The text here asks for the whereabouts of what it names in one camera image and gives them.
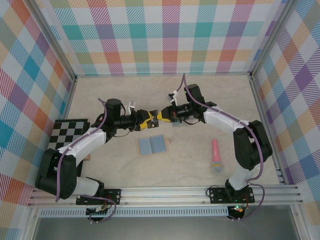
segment wooden floor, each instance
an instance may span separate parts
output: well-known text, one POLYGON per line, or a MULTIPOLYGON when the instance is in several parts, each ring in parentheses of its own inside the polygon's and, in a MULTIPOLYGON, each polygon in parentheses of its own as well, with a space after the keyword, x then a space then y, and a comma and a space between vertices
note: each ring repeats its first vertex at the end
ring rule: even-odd
MULTIPOLYGON (((98 98, 116 98, 127 106, 136 101, 136 109, 162 110, 170 105, 168 94, 176 90, 182 76, 136 76, 80 78, 72 100, 69 119, 88 118, 93 123, 103 112, 98 98)), ((216 103, 224 111, 243 120, 259 119, 251 88, 245 75, 186 76, 188 84, 198 84, 206 101, 216 103)), ((187 103, 183 90, 178 104, 187 103)), ((127 131, 119 130, 117 135, 127 131)), ((160 122, 158 128, 131 132, 125 137, 112 138, 91 153, 84 162, 82 176, 104 182, 109 187, 150 186, 210 186, 224 185, 233 174, 237 161, 234 142, 212 125, 197 123, 173 126, 160 122), (170 144, 167 153, 139 157, 136 141, 139 138, 164 135, 170 144), (222 173, 213 173, 212 139, 217 139, 222 173)), ((264 164, 262 177, 256 181, 264 185, 278 184, 270 157, 264 164)))

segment blue notebook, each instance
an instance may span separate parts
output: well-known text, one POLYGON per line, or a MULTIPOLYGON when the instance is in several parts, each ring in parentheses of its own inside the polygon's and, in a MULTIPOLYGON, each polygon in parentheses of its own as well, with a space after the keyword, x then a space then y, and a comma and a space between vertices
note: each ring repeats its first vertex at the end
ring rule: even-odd
POLYGON ((138 147, 141 156, 165 153, 167 151, 166 140, 163 135, 139 138, 138 147))

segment mounting plate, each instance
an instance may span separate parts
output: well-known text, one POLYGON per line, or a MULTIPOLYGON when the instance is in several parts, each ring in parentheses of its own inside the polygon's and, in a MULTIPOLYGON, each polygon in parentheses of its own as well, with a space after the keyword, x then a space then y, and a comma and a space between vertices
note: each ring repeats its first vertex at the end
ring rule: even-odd
MULTIPOLYGON (((208 192, 209 192, 211 204, 229 204, 229 203, 231 203, 228 195, 226 194, 225 187, 211 187, 208 189, 208 192)), ((236 201, 234 201, 234 203, 235 204, 246 204, 247 201, 249 204, 253 204, 255 202, 254 192, 251 187, 246 187, 243 192, 243 195, 240 196, 236 201)))
MULTIPOLYGON (((105 188, 103 198, 111 199, 116 203, 116 205, 119 205, 120 199, 121 199, 121 189, 105 188)), ((81 196, 80 198, 76 199, 75 204, 76 205, 104 205, 105 201, 81 196)))
POLYGON ((149 111, 149 113, 153 116, 153 119, 147 122, 148 129, 153 129, 159 127, 158 110, 149 111))

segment gray floor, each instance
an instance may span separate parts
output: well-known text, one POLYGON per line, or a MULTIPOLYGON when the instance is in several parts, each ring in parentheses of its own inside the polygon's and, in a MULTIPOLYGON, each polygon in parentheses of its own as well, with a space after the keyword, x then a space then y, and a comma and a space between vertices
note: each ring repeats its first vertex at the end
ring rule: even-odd
MULTIPOLYGON (((88 118, 93 123, 103 112, 97 98, 117 98, 124 105, 134 100, 137 109, 162 110, 170 105, 168 94, 177 89, 181 79, 182 76, 80 78, 68 118, 88 118)), ((198 84, 205 100, 216 103, 224 111, 243 120, 259 119, 247 76, 193 75, 187 76, 186 80, 188 84, 198 84)), ((182 90, 178 104, 184 103, 187 100, 182 90)), ((125 130, 119 130, 117 135, 125 133, 125 130)), ((171 123, 160 122, 158 128, 112 138, 95 149, 91 160, 84 162, 82 175, 101 180, 107 187, 224 185, 237 165, 234 155, 233 137, 217 127, 201 122, 173 127, 171 123), (167 138, 169 151, 139 157, 137 139, 156 135, 167 138), (218 140, 224 164, 220 174, 211 170, 213 139, 218 140)), ((279 184, 272 158, 264 164, 263 175, 256 182, 279 184)))
POLYGON ((251 218, 114 217, 101 224, 85 218, 41 218, 33 240, 297 240, 290 206, 264 206, 251 218))

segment pink microphone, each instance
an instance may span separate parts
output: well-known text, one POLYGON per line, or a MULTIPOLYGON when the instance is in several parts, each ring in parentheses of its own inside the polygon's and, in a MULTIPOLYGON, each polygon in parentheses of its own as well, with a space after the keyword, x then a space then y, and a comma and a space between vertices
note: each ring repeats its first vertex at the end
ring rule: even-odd
POLYGON ((221 173, 224 169, 223 163, 220 161, 219 148, 217 139, 212 140, 212 171, 221 173))

